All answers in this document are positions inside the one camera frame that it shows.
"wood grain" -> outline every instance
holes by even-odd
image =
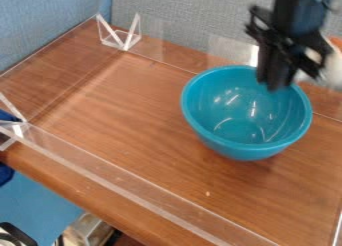
[[[94,26],[76,35],[76,46],[96,48],[88,42],[96,35]],[[325,98],[327,108],[316,111],[321,115],[313,116],[307,135],[281,154],[260,162],[235,162],[201,145],[182,119],[178,97],[193,74],[133,54],[100,49],[98,45],[100,65],[84,68],[85,79],[72,83],[34,116],[33,124],[280,245],[328,245],[340,210],[342,127],[321,115],[337,118],[331,111],[337,100]],[[64,51],[52,47],[45,55]],[[170,58],[185,64],[193,61],[177,54]],[[40,58],[26,66],[44,77]],[[10,89],[26,73],[13,72],[13,76],[17,81]],[[25,96],[33,98],[32,91],[49,87],[40,82],[21,88],[21,106]],[[305,87],[315,105],[317,93]],[[28,110],[38,103],[28,104]],[[9,149],[6,163],[145,245],[205,245],[193,234],[20,144]],[[78,165],[93,167],[86,160]]]

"wooden table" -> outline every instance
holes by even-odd
[[[153,43],[145,37],[134,50],[148,54]],[[223,62],[168,42],[161,52],[191,71]],[[182,119],[178,97],[193,73],[102,46],[93,21],[6,75],[1,91],[45,131],[277,244],[331,244],[342,195],[339,93],[303,85],[315,111],[307,134],[275,157],[243,163],[207,149]],[[20,143],[3,157],[142,244],[209,245]]]

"blue bowl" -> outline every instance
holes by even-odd
[[[243,161],[277,154],[312,120],[300,88],[268,92],[248,66],[219,67],[195,76],[182,89],[181,111],[204,144]]]

